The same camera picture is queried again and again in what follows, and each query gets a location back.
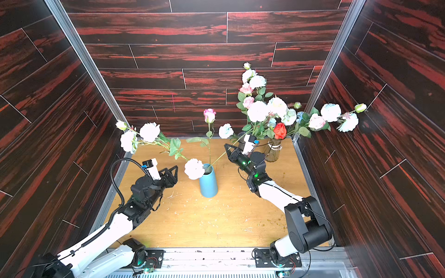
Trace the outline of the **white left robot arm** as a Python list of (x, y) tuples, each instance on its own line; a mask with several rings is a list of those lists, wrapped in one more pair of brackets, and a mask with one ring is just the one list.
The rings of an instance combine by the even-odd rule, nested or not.
[(114, 210), (108, 222), (72, 247), (57, 255), (47, 253), (35, 266), (35, 278), (103, 278), (129, 266), (153, 267), (161, 260), (149, 257), (145, 245), (130, 239), (103, 255), (114, 242), (142, 224), (161, 204), (163, 192), (178, 182), (178, 167), (158, 171), (153, 161), (142, 166), (145, 175), (132, 185), (132, 195)]

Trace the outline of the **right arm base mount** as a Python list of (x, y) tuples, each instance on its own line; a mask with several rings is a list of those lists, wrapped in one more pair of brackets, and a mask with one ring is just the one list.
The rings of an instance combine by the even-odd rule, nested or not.
[(257, 268), (301, 268), (299, 253), (282, 257), (275, 249), (254, 248), (251, 253)]

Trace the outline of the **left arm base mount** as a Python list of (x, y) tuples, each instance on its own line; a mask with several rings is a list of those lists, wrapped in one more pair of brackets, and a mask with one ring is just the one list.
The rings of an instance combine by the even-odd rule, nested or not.
[(165, 250), (148, 249), (135, 239), (128, 239), (123, 242), (123, 245), (130, 247), (133, 252), (132, 260), (125, 268), (152, 271), (162, 267)]

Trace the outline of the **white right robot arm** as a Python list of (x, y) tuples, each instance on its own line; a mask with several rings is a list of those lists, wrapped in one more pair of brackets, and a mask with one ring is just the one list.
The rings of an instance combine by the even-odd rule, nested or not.
[(265, 171), (263, 153), (253, 152), (247, 156), (236, 146), (225, 144), (224, 148), (229, 161), (248, 175), (249, 190), (285, 215), (287, 235), (270, 245), (270, 256), (276, 264), (293, 254), (308, 252), (333, 237), (333, 228), (322, 215), (319, 202), (312, 196), (294, 195), (274, 182)]

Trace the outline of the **teal ceramic vase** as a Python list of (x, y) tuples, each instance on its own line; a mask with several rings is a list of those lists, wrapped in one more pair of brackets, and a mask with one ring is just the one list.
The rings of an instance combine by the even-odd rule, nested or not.
[(213, 198), (218, 193), (217, 178), (213, 166), (208, 163), (204, 165), (205, 173), (199, 179), (200, 193), (206, 198)]

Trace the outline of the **white peony flower spray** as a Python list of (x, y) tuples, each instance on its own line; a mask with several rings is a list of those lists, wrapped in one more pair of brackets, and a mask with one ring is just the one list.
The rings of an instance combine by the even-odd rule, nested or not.
[(117, 120), (116, 128), (124, 132), (121, 135), (121, 148), (125, 152), (135, 154), (140, 145), (158, 145), (165, 149), (169, 156), (175, 159), (183, 158), (185, 163), (185, 174), (190, 180), (197, 180), (204, 176), (205, 168), (202, 161), (195, 158), (188, 159), (182, 152), (180, 139), (168, 139), (162, 132), (159, 124), (155, 122), (146, 123), (137, 131), (126, 122)]

